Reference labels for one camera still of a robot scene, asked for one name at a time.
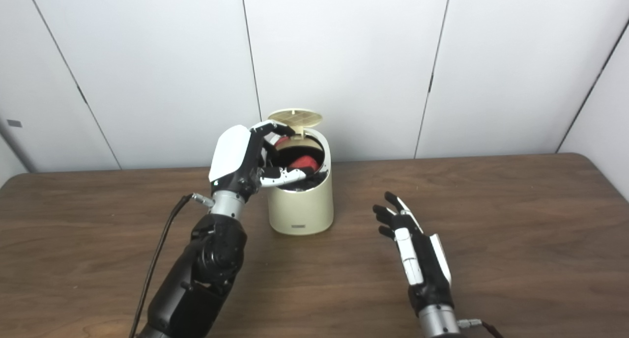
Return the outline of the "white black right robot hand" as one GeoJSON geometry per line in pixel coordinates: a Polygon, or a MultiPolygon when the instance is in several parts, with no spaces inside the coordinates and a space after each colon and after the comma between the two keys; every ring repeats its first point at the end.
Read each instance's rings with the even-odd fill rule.
{"type": "Polygon", "coordinates": [[[393,240],[407,279],[407,295],[416,315],[432,306],[455,308],[452,275],[438,234],[427,235],[400,197],[386,191],[394,209],[375,204],[379,233],[393,240]]]}

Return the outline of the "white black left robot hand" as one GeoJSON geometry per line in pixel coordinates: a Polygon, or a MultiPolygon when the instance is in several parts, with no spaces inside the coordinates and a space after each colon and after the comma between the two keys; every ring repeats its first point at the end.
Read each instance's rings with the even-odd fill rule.
{"type": "Polygon", "coordinates": [[[315,174],[312,167],[267,167],[262,152],[277,152],[265,138],[269,134],[292,137],[296,132],[285,123],[268,119],[251,128],[236,125],[219,137],[208,175],[216,203],[227,193],[247,202],[260,188],[296,183],[315,174]]]}

